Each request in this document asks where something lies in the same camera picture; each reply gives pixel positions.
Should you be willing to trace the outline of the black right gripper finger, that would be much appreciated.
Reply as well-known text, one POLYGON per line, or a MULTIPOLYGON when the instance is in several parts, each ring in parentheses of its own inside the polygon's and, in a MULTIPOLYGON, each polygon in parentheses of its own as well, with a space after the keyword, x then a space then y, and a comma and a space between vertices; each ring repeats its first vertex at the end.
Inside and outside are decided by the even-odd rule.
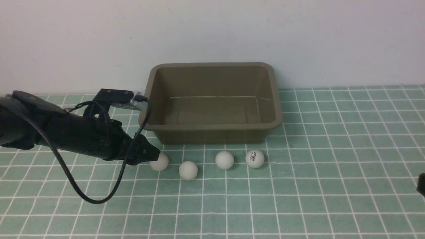
POLYGON ((421 173, 417 180, 416 191, 425 197, 425 173, 421 173))

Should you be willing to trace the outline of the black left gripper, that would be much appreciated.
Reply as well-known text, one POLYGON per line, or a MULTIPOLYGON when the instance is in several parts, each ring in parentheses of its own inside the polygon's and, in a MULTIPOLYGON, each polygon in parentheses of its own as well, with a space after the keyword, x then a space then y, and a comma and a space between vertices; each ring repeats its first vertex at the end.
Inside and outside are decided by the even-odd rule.
POLYGON ((120 121, 112 119, 110 124, 106 124, 105 121, 98 118, 87 118, 86 120, 89 127, 84 130, 84 155, 114 161, 123 160, 129 152, 128 165, 158 160, 161 151, 152 145, 143 134, 136 133, 134 135, 135 144, 130 148, 133 138, 123 130, 120 121))

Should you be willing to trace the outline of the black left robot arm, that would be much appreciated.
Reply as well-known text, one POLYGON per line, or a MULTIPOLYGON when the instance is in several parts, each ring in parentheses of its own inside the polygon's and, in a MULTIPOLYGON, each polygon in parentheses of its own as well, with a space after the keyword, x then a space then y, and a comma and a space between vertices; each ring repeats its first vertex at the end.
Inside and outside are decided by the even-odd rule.
POLYGON ((130 137, 122 123, 109 116, 111 106, 142 110, 146 102, 137 91, 102 88, 86 104, 82 116, 24 91, 1 97, 1 146, 30 150, 35 145, 101 158, 128 165, 157 161, 160 150, 145 136, 130 137))

